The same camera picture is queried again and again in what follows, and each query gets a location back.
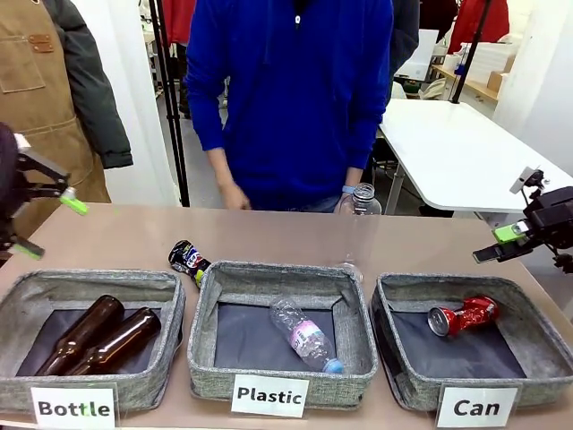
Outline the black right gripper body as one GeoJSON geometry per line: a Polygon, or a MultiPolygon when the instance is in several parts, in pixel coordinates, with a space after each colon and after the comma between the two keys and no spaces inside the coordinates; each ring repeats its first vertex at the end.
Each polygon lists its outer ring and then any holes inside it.
{"type": "Polygon", "coordinates": [[[523,210],[529,230],[528,238],[558,250],[572,247],[572,187],[550,192],[534,191],[523,210]]]}

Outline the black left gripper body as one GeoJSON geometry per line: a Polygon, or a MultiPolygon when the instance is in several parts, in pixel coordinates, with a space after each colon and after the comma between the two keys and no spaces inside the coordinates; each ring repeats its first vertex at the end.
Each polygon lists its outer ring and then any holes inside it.
{"type": "Polygon", "coordinates": [[[15,192],[19,148],[13,131],[1,123],[1,210],[17,211],[21,201],[15,192]]]}

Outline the person's right hand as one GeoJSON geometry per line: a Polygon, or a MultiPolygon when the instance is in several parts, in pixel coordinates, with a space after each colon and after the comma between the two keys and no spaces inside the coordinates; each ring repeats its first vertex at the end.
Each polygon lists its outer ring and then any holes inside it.
{"type": "Polygon", "coordinates": [[[218,189],[226,209],[248,211],[252,208],[250,200],[234,180],[220,182],[218,189]]]}

